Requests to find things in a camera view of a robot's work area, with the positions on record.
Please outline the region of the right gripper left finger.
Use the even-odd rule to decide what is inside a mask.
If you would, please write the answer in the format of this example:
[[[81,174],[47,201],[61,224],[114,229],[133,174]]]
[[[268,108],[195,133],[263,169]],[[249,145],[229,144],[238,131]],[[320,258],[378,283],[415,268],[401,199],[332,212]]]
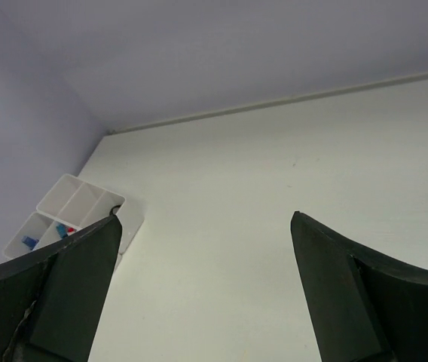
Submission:
[[[122,225],[108,216],[0,264],[0,361],[86,361]]]

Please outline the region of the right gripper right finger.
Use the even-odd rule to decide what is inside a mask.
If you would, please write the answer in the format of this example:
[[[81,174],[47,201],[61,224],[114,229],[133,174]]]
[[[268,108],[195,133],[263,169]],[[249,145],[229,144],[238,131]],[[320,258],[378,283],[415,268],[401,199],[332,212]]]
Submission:
[[[299,211],[290,229],[323,361],[428,361],[428,270]]]

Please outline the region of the blue clear glue bottle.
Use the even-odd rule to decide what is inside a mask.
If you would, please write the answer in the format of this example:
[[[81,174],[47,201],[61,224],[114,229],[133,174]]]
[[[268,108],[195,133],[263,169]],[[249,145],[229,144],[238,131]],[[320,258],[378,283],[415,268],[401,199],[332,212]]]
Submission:
[[[34,250],[39,240],[35,238],[31,238],[29,236],[22,237],[22,243],[29,249]]]

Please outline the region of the blue capped white marker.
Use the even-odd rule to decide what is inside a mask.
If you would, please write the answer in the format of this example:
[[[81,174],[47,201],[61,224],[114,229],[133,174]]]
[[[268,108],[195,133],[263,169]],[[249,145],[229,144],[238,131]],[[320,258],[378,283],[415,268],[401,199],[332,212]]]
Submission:
[[[57,230],[57,234],[59,235],[60,238],[67,238],[68,237],[67,228],[62,223],[58,223],[56,225],[56,230]]]

